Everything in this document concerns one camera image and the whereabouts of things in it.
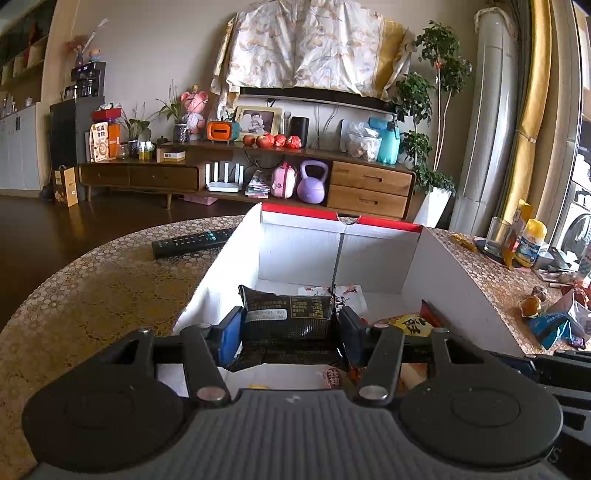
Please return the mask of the small purple brown candy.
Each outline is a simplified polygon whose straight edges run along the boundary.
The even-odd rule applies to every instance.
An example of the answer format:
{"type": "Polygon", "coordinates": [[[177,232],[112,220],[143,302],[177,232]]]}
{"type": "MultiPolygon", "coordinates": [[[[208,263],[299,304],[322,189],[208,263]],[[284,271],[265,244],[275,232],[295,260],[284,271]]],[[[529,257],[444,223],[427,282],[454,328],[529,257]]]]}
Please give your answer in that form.
{"type": "Polygon", "coordinates": [[[543,286],[534,286],[531,292],[532,296],[538,297],[542,302],[545,302],[548,298],[548,291],[543,286]]]}

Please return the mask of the teal water jug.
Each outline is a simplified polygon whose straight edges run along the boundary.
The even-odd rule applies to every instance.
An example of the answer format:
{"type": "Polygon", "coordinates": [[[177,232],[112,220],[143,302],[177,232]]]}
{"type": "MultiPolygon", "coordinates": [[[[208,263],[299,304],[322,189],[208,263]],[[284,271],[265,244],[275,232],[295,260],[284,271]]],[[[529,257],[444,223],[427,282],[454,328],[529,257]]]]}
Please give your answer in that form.
{"type": "Polygon", "coordinates": [[[394,120],[369,118],[370,129],[376,130],[381,139],[381,145],[377,155],[377,161],[387,165],[398,162],[401,144],[401,132],[394,120]]]}

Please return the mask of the purple kettlebell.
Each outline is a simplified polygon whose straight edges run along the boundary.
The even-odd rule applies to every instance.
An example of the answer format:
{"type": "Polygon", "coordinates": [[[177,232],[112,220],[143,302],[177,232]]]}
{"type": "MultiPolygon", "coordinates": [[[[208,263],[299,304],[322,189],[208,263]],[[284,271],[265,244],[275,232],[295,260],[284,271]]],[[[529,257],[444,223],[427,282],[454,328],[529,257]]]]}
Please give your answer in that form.
{"type": "Polygon", "coordinates": [[[328,178],[329,166],[318,160],[304,160],[301,163],[301,181],[297,185],[297,196],[304,203],[318,205],[325,199],[325,180],[328,178]],[[322,176],[317,178],[308,175],[308,167],[322,169],[322,176]]]}

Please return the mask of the pink toy case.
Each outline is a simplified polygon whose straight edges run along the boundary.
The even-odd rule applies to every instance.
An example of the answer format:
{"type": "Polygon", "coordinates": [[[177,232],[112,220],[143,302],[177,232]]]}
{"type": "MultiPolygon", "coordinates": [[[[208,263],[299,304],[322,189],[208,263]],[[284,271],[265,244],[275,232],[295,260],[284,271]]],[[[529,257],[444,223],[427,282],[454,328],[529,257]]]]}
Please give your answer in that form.
{"type": "Polygon", "coordinates": [[[270,193],[276,198],[290,199],[294,195],[296,184],[297,171],[289,163],[283,162],[273,170],[270,193]]]}

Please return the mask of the red apples pile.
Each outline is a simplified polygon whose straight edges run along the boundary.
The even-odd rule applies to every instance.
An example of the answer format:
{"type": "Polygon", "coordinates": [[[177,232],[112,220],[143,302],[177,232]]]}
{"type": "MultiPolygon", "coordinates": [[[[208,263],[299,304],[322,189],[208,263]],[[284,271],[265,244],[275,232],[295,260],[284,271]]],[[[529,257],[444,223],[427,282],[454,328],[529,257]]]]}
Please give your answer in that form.
{"type": "Polygon", "coordinates": [[[297,136],[286,137],[283,134],[271,135],[264,134],[259,136],[245,135],[242,138],[242,145],[245,147],[256,148],[287,148],[292,150],[299,150],[303,148],[301,138],[297,136]]]}

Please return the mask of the black cylinder speaker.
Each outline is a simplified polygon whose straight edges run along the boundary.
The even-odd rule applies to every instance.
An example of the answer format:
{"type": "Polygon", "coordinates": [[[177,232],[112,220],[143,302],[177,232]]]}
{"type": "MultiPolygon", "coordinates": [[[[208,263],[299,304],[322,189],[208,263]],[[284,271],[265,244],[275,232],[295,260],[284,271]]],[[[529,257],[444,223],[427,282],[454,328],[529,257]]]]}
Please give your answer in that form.
{"type": "Polygon", "coordinates": [[[310,128],[310,119],[308,117],[293,116],[290,118],[290,128],[288,135],[296,136],[301,140],[301,147],[308,145],[308,129],[310,128]]]}

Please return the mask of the floral cloth covered tv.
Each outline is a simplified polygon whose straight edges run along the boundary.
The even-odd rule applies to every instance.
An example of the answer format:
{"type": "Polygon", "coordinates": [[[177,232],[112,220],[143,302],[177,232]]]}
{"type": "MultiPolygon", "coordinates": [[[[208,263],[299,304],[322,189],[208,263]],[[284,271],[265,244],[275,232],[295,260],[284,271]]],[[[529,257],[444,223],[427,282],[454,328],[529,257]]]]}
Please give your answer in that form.
{"type": "Polygon", "coordinates": [[[216,113],[242,89],[325,90],[390,101],[415,34],[356,1],[266,1],[226,25],[211,80],[216,113]]]}

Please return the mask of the brown paper bag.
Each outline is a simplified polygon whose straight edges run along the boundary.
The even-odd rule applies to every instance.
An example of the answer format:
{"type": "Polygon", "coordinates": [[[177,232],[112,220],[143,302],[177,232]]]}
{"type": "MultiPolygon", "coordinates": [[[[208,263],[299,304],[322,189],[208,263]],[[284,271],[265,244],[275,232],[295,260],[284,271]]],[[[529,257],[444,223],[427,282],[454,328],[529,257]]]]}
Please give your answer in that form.
{"type": "Polygon", "coordinates": [[[52,172],[54,198],[68,208],[78,203],[76,168],[61,167],[52,172]]]}

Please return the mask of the small potted plant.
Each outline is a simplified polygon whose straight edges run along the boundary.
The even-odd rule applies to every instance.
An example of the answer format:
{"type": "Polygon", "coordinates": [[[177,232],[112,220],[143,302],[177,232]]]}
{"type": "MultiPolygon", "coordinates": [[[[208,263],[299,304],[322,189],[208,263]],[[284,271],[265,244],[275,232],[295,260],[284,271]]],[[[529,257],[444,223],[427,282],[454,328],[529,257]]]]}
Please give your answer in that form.
{"type": "Polygon", "coordinates": [[[166,120],[172,119],[174,122],[172,142],[187,142],[189,139],[188,127],[185,121],[183,104],[180,95],[177,92],[177,88],[174,85],[174,81],[171,81],[169,85],[167,99],[156,99],[156,101],[161,104],[161,107],[158,110],[158,115],[164,116],[166,120]]]}

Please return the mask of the yellow standing snack pouch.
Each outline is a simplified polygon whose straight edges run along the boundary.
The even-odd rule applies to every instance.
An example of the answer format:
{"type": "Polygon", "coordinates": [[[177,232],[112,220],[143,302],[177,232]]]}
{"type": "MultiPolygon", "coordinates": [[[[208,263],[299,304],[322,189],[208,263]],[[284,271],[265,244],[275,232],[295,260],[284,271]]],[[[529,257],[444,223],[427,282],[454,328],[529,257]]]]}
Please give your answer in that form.
{"type": "Polygon", "coordinates": [[[532,211],[533,207],[529,203],[523,199],[519,200],[518,207],[515,210],[515,214],[510,225],[509,233],[505,237],[501,250],[503,262],[510,270],[513,269],[515,252],[526,225],[531,218],[532,211]]]}

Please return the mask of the framed photo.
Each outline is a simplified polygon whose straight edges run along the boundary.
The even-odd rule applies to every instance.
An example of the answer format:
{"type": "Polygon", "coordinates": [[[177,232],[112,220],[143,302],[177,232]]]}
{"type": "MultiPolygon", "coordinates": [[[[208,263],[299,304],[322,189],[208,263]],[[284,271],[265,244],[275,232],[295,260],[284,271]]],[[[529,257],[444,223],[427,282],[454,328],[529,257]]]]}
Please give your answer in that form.
{"type": "Polygon", "coordinates": [[[246,135],[280,134],[283,110],[275,107],[239,105],[235,109],[235,122],[239,124],[238,140],[246,135]]]}

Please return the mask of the black tv remote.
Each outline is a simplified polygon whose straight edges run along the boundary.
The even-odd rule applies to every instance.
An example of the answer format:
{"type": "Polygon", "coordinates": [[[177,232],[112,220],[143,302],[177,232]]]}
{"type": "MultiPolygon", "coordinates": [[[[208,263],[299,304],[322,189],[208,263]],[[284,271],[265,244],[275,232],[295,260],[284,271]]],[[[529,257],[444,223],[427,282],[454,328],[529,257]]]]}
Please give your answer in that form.
{"type": "Polygon", "coordinates": [[[181,256],[224,246],[235,228],[206,230],[151,243],[153,257],[158,259],[181,256]]]}

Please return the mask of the small yellow wrapped candy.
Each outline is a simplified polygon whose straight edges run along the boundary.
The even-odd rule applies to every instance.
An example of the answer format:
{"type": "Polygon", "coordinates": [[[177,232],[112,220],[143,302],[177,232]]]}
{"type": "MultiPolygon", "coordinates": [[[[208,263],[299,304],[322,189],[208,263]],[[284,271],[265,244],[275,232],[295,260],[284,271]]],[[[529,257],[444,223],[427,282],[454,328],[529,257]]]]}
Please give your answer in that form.
{"type": "Polygon", "coordinates": [[[461,245],[463,248],[468,249],[469,251],[472,251],[472,252],[477,252],[478,251],[478,248],[477,248],[475,242],[472,239],[466,237],[463,234],[452,233],[451,234],[451,238],[456,243],[458,243],[459,245],[461,245]]]}

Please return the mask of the red white cardboard box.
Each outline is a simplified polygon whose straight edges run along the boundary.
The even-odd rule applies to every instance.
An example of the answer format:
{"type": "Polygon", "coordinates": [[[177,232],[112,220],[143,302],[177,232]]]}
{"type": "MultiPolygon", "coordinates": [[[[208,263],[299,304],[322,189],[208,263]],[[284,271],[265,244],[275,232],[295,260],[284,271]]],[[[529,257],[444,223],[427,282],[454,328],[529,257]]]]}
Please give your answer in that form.
{"type": "Polygon", "coordinates": [[[257,205],[229,236],[173,331],[218,324],[238,306],[242,286],[327,297],[333,307],[355,312],[363,326],[409,312],[429,297],[466,318],[475,313],[479,295],[450,261],[417,226],[376,219],[346,224],[257,205]]]}

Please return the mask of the drinking glass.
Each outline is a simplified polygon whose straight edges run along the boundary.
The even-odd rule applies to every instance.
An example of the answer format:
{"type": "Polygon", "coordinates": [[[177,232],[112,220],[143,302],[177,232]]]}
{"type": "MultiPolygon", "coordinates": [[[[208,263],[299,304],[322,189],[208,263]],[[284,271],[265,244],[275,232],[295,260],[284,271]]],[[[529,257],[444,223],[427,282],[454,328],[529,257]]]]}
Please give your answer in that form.
{"type": "Polygon", "coordinates": [[[493,217],[489,225],[488,233],[486,236],[486,248],[490,250],[496,250],[501,253],[506,237],[508,236],[511,229],[511,224],[500,217],[493,217]]]}

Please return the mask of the pink plush toy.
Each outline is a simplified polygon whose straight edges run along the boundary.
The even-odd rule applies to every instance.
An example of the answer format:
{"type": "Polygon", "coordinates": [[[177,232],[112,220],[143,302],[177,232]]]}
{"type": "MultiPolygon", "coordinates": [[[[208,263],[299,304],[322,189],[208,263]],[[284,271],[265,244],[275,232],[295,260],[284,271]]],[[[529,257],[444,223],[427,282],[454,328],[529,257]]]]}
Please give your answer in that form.
{"type": "Polygon", "coordinates": [[[201,90],[198,85],[193,85],[179,96],[179,100],[183,107],[183,122],[186,124],[189,138],[191,141],[199,140],[206,124],[204,111],[208,103],[208,93],[201,90]]]}

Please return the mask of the yellow lid vitamin bottle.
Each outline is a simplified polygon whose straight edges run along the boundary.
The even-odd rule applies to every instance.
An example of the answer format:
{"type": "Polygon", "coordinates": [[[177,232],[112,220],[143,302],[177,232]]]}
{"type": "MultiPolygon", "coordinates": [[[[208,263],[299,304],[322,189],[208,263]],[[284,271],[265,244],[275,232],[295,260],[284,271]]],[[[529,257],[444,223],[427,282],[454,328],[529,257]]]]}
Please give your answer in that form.
{"type": "Polygon", "coordinates": [[[528,220],[515,251],[515,260],[526,268],[536,263],[547,234],[546,225],[535,219],[528,220]]]}

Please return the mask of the black snack packet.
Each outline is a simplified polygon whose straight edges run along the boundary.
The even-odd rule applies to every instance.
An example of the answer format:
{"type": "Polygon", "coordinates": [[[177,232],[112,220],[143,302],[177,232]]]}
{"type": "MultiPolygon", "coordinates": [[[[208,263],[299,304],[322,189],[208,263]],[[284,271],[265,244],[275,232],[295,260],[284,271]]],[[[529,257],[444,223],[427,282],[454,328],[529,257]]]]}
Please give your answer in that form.
{"type": "Polygon", "coordinates": [[[240,352],[229,366],[329,365],[346,369],[346,353],[329,296],[279,295],[239,286],[245,308],[240,352]]]}

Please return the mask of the tall potted green tree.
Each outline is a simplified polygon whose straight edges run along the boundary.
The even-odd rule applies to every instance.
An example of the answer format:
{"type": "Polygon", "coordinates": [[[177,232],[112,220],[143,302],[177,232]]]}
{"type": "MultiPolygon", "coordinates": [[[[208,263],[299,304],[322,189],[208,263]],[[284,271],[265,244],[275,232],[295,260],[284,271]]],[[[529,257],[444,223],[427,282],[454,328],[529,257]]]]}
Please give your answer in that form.
{"type": "Polygon", "coordinates": [[[411,71],[397,81],[394,111],[399,121],[412,122],[401,134],[400,151],[415,175],[415,190],[424,195],[414,222],[434,228],[456,193],[452,176],[440,170],[448,111],[454,97],[464,90],[473,67],[462,56],[454,30],[440,22],[431,20],[413,46],[432,76],[411,71]]]}

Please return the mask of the clear plastic bag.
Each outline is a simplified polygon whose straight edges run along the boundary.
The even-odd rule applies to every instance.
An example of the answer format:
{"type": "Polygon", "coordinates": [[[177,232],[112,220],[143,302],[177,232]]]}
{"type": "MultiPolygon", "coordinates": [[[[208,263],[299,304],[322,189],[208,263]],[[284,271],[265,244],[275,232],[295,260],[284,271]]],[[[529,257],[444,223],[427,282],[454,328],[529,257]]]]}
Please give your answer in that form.
{"type": "Polygon", "coordinates": [[[380,132],[367,123],[349,122],[346,127],[346,152],[353,158],[375,162],[381,143],[380,132]]]}

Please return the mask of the stack of books and boxes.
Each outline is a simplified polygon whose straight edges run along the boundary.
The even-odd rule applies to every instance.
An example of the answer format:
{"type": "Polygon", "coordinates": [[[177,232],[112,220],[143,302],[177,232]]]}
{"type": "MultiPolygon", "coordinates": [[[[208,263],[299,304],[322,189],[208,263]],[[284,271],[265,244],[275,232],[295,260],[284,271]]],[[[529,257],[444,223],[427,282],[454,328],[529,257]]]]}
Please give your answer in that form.
{"type": "Polygon", "coordinates": [[[549,284],[590,286],[590,245],[583,250],[578,267],[570,267],[558,254],[545,268],[536,270],[536,276],[549,284]]]}

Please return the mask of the orange clock radio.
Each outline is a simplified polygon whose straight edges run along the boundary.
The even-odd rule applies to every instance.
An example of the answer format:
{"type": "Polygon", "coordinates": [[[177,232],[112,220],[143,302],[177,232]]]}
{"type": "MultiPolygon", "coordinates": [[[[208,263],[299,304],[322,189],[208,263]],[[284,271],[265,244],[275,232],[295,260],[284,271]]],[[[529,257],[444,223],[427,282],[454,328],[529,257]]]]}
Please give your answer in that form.
{"type": "Polygon", "coordinates": [[[206,138],[212,142],[235,142],[239,134],[240,126],[235,121],[209,121],[206,126],[206,138]]]}

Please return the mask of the packaged braised egg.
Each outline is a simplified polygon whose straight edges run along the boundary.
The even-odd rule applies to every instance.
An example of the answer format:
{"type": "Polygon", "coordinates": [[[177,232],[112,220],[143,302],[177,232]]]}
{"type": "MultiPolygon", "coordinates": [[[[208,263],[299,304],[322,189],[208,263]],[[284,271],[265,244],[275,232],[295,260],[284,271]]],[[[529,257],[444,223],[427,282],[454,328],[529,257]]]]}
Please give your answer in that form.
{"type": "Polygon", "coordinates": [[[519,309],[523,318],[535,318],[542,310],[542,300],[537,295],[528,296],[519,303],[519,309]]]}

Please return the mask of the wooden tv cabinet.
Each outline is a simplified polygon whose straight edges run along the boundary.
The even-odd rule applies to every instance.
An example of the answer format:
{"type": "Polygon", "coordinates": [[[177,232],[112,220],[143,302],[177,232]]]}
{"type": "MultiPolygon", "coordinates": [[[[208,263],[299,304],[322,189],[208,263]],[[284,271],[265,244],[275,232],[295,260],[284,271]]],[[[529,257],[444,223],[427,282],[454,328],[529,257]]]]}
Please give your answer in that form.
{"type": "MultiPolygon", "coordinates": [[[[246,187],[253,176],[271,180],[273,170],[287,162],[301,174],[304,160],[318,160],[329,166],[325,199],[318,209],[346,215],[374,215],[404,220],[409,213],[415,187],[414,173],[404,167],[367,162],[344,153],[318,149],[245,147],[240,143],[193,141],[164,143],[152,161],[135,158],[87,162],[78,166],[78,176],[86,194],[109,188],[173,194],[197,194],[238,202],[256,203],[246,187]],[[245,167],[242,191],[214,193],[205,189],[204,166],[212,162],[240,163],[245,167]]],[[[308,167],[308,175],[322,176],[322,169],[308,167]]]]}

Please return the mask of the round dark tray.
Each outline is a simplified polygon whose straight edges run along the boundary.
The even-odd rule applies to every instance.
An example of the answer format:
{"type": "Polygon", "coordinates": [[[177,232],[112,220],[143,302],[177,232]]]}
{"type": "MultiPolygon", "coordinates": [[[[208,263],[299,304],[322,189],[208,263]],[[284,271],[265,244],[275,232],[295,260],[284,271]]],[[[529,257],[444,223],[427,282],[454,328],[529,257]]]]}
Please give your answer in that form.
{"type": "MultiPolygon", "coordinates": [[[[485,255],[487,258],[496,262],[499,265],[502,265],[504,267],[509,267],[506,264],[506,262],[500,252],[486,248],[486,240],[485,239],[478,238],[474,241],[474,243],[475,243],[477,250],[481,254],[485,255]]],[[[509,268],[510,269],[526,269],[526,266],[520,264],[516,258],[513,258],[511,261],[511,266],[509,268]]]]}

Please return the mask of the yellow curtain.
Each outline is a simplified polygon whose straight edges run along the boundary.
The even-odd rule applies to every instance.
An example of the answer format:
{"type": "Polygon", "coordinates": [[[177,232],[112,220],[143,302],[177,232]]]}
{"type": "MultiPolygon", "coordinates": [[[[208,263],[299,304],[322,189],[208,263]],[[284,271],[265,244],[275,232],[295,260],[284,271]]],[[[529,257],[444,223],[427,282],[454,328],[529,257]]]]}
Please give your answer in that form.
{"type": "Polygon", "coordinates": [[[532,184],[537,140],[549,92],[552,11],[549,1],[514,1],[520,40],[518,116],[500,213],[510,221],[532,184]]]}

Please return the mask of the standing air conditioner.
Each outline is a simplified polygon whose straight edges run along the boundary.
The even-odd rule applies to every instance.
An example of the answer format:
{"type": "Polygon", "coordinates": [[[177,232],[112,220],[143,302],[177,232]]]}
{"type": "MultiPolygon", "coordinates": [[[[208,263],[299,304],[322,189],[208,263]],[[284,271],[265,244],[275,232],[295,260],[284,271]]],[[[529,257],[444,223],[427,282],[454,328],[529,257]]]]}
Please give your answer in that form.
{"type": "Polygon", "coordinates": [[[518,48],[499,7],[475,15],[478,59],[465,159],[450,229],[482,236],[495,215],[509,162],[518,92],[518,48]]]}

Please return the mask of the blue snack packet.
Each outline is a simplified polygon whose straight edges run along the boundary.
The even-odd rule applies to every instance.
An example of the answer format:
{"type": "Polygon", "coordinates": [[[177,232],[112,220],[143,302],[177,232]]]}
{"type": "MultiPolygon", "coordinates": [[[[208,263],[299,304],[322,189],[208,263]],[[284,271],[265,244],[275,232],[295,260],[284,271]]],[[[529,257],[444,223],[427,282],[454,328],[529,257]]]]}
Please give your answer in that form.
{"type": "Polygon", "coordinates": [[[550,350],[558,340],[564,340],[575,348],[583,347],[583,338],[575,333],[573,324],[574,319],[564,312],[537,316],[528,321],[530,330],[546,350],[550,350]]]}

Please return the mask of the washing machine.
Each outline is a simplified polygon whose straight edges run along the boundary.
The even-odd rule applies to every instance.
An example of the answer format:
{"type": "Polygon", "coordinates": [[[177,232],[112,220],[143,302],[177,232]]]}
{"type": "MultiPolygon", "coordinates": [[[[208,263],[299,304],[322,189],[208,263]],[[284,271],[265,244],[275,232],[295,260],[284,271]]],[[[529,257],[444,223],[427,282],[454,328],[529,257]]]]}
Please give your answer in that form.
{"type": "Polygon", "coordinates": [[[572,262],[590,241],[590,150],[580,147],[575,158],[565,206],[552,245],[572,262]]]}

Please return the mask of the orange snack box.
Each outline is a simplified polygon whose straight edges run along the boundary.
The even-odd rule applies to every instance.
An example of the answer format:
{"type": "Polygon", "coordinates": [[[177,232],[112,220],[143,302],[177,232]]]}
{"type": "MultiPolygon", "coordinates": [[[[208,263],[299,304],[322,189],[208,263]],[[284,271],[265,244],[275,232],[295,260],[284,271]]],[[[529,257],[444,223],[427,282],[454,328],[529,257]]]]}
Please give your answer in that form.
{"type": "Polygon", "coordinates": [[[116,122],[98,122],[90,126],[88,147],[89,161],[102,162],[114,159],[120,145],[120,125],[116,122]]]}

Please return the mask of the red yellow chip bag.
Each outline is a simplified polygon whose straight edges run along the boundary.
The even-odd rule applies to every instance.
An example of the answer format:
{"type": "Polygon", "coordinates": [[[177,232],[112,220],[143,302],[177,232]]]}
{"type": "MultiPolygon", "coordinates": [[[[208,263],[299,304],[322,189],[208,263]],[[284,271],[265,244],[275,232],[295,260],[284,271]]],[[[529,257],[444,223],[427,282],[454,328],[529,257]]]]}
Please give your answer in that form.
{"type": "Polygon", "coordinates": [[[375,326],[388,325],[396,327],[406,336],[427,338],[434,329],[446,328],[442,315],[431,305],[423,300],[418,313],[408,313],[377,321],[375,326]]]}

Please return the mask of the white router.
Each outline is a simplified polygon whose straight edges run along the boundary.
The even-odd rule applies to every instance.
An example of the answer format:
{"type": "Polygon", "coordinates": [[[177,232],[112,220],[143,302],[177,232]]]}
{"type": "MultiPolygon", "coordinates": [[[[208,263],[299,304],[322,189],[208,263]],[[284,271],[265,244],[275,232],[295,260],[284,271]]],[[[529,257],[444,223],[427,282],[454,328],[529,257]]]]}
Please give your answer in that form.
{"type": "Polygon", "coordinates": [[[240,163],[212,162],[204,166],[205,189],[214,193],[239,193],[245,179],[245,167],[240,163]]]}

